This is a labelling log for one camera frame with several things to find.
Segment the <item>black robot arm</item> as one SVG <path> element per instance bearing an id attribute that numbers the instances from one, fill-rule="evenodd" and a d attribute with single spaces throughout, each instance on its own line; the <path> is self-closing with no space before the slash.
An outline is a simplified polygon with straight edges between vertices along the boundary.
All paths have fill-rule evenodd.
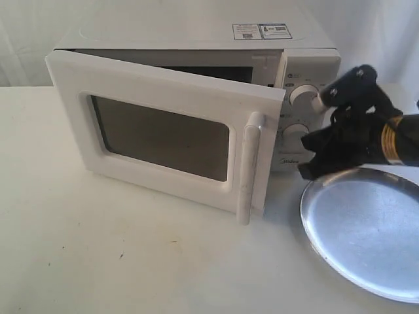
<path id="1" fill-rule="evenodd" d="M 388 112 L 353 106 L 336 109 L 331 124 L 301 138 L 303 147 L 314 153 L 298 165 L 303 179 L 346 171 L 365 164 L 418 166 L 418 115 L 404 115 L 391 106 Z"/>

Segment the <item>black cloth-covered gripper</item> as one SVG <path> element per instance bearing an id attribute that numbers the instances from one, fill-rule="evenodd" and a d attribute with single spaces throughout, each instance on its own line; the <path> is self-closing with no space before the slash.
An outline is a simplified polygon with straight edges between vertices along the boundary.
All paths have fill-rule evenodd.
<path id="1" fill-rule="evenodd" d="M 364 111 L 349 105 L 336 109 L 330 126 L 301 138 L 303 147 L 314 153 L 309 162 L 298 165 L 301 177 L 315 180 L 363 164 L 402 164 L 396 145 L 402 119 L 403 112 L 395 107 L 389 111 L 382 107 Z"/>

